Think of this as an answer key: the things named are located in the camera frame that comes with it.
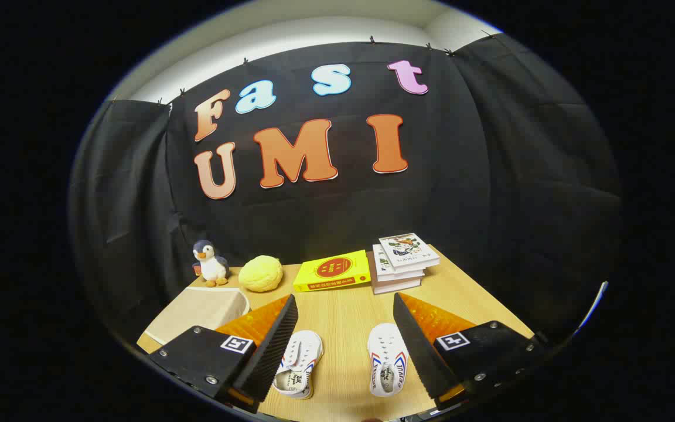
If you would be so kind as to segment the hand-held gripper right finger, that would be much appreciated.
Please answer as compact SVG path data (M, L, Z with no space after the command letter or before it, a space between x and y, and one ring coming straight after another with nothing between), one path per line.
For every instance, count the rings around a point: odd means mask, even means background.
M394 294L394 320L429 397L439 410L490 400L546 355L500 321L474 324L407 294Z

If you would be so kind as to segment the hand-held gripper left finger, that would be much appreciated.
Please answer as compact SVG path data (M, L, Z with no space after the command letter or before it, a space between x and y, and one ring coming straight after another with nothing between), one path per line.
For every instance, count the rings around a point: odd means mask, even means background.
M148 358L171 379L222 406L257 411L298 321L292 294L217 329L191 326Z

